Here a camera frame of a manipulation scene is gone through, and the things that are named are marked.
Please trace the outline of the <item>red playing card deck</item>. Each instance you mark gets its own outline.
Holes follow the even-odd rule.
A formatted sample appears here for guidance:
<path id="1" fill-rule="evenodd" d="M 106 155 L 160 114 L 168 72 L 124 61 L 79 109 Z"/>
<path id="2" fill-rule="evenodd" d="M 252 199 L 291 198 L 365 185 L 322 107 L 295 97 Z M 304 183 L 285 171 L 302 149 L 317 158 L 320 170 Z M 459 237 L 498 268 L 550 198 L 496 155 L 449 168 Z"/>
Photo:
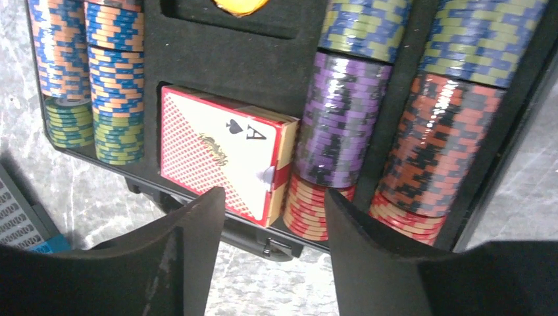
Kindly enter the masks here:
<path id="1" fill-rule="evenodd" d="M 298 119 L 209 93 L 161 90 L 161 176 L 204 194 L 224 188 L 226 208 L 254 224 L 280 215 Z"/>

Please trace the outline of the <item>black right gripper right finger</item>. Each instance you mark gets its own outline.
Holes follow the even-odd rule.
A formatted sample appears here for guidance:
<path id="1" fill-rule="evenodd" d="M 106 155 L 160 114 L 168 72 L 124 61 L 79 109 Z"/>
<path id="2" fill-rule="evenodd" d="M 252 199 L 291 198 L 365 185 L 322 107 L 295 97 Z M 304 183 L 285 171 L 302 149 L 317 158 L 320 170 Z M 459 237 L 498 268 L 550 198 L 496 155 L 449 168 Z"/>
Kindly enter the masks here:
<path id="1" fill-rule="evenodd" d="M 325 195 L 341 315 L 556 315 L 557 242 L 493 241 L 461 253 L 400 234 Z"/>

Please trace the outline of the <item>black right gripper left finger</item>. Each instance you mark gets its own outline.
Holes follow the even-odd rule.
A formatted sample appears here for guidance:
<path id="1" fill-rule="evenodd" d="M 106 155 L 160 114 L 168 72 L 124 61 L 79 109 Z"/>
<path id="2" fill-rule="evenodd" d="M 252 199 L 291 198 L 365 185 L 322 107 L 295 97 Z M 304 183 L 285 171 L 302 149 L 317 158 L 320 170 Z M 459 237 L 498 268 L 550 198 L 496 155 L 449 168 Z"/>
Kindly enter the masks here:
<path id="1" fill-rule="evenodd" d="M 1 248 L 2 315 L 203 315 L 224 226 L 215 187 L 90 250 Z"/>

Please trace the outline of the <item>orange big blind button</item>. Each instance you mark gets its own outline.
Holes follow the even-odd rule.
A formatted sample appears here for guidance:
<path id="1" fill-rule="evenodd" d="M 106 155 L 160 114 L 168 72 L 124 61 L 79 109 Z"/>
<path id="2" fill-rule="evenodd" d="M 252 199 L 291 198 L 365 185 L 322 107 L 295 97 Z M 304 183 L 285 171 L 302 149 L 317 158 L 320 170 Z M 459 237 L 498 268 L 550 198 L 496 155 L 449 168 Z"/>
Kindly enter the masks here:
<path id="1" fill-rule="evenodd" d="M 213 2 L 218 8 L 233 16 L 243 17 L 264 7 L 268 0 L 214 0 Z"/>

